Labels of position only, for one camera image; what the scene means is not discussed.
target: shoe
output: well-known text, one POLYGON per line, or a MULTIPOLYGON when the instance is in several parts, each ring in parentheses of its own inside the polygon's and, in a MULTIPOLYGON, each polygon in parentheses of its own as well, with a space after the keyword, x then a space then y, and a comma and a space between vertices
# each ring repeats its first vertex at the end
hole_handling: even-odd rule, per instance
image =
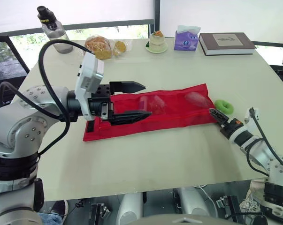
POLYGON ((66 200, 56 201, 51 212, 58 213, 62 217, 63 224, 68 214, 68 208, 68 202, 66 200))

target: tissue box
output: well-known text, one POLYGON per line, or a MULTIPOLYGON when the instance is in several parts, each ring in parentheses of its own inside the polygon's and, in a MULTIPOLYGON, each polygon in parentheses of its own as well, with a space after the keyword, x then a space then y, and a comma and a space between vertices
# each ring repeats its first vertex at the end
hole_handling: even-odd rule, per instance
POLYGON ((181 51, 195 51, 198 45, 198 35, 192 34, 189 31, 185 31, 182 33, 177 33, 176 31, 176 39, 175 39, 175 50, 181 51))

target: black bottle cap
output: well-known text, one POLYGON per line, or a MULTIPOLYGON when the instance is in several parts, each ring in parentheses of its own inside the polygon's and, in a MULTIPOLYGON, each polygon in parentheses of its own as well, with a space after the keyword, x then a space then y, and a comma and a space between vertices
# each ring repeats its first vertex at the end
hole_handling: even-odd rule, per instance
POLYGON ((54 13, 51 10, 49 10, 48 8, 45 8, 44 6, 39 6, 37 8, 37 11, 39 12, 38 18, 39 18, 40 22, 42 22, 44 24, 56 22, 57 19, 56 19, 54 13))

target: book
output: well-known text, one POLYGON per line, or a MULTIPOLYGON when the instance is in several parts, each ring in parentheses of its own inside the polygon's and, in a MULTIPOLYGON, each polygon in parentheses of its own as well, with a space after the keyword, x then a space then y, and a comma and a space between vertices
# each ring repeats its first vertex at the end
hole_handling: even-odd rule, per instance
POLYGON ((253 54, 256 48, 245 33, 201 33, 199 42, 205 55, 253 54))

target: green toy ring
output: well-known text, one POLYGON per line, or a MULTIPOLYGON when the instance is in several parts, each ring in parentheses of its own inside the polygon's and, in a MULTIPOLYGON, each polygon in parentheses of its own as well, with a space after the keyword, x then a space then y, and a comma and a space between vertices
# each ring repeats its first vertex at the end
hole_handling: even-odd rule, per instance
POLYGON ((234 111, 233 105, 224 100, 216 100, 214 105, 218 110, 220 110, 224 114, 232 114, 234 111))

